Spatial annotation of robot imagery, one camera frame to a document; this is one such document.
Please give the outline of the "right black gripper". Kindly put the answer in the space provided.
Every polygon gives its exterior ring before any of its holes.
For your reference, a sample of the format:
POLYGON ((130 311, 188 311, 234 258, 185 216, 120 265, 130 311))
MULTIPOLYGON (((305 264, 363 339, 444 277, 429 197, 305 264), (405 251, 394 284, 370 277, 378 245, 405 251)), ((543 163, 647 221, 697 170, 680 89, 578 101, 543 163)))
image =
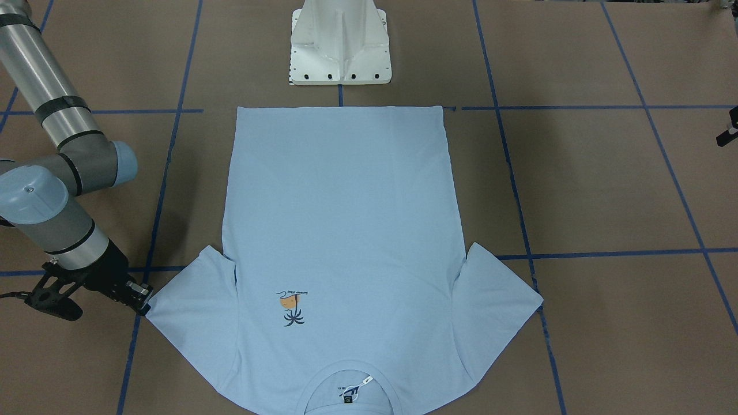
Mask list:
POLYGON ((108 243, 106 251, 92 263, 89 271, 87 289, 127 305, 139 316, 147 315, 153 287, 129 275, 129 260, 114 242, 108 243))

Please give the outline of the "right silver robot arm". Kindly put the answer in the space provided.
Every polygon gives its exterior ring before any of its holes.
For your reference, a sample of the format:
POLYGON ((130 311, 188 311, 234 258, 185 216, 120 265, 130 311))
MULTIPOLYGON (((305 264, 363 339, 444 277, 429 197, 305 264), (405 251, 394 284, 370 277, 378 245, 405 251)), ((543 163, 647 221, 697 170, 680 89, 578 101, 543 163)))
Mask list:
POLYGON ((55 153, 24 163, 2 160, 2 225, 17 228, 48 255, 29 292, 8 292, 32 309, 75 321, 77 289, 98 292, 146 315, 150 285, 129 274, 129 260, 77 197, 137 176, 132 148, 111 141, 48 49, 27 1, 2 2, 2 64, 55 153))

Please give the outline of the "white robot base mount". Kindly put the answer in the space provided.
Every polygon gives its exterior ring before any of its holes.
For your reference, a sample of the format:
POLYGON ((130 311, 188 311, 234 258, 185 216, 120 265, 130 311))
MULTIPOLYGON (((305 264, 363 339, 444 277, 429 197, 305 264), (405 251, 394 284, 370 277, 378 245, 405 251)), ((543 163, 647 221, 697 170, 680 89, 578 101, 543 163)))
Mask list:
POLYGON ((291 24, 293 86, 391 82, 387 14, 374 1, 305 1, 292 12, 291 24))

